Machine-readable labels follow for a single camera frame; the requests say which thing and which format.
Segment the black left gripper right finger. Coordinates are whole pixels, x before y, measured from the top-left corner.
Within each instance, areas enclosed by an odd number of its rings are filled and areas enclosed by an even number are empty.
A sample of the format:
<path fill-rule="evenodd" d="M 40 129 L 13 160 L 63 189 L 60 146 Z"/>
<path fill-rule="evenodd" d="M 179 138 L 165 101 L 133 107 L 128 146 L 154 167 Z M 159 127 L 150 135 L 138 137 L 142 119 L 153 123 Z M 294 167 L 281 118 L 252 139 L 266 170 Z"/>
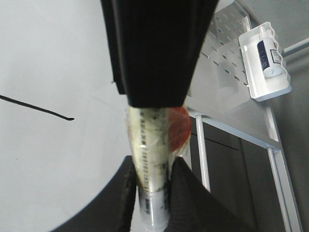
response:
<path fill-rule="evenodd" d="M 182 157 L 172 166 L 167 232 L 254 232 L 215 199 Z"/>

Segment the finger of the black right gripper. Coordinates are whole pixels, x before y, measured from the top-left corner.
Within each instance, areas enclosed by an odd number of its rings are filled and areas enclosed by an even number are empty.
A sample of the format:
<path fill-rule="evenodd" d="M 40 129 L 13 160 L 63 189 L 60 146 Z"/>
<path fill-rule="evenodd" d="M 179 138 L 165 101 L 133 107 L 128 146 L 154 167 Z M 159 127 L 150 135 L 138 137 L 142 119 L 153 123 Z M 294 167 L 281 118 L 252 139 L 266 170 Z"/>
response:
<path fill-rule="evenodd" d="M 112 65 L 113 81 L 116 84 L 118 93 L 121 95 L 125 95 L 126 90 L 122 80 L 122 74 L 120 68 L 118 41 L 115 26 L 115 15 L 112 0 L 101 0 L 100 2 L 107 33 L 107 41 L 110 54 L 110 61 Z"/>
<path fill-rule="evenodd" d="M 128 104 L 183 105 L 218 2 L 115 0 L 116 34 Z"/>

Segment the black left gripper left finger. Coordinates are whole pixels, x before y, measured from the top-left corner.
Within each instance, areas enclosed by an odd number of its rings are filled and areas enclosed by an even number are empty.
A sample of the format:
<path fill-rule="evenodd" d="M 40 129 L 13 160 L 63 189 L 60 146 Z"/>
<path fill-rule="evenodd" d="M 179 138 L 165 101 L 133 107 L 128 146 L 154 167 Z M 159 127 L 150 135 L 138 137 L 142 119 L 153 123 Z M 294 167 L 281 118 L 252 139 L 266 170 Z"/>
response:
<path fill-rule="evenodd" d="M 129 232 L 136 199 L 136 171 L 126 156 L 104 189 L 54 232 Z"/>

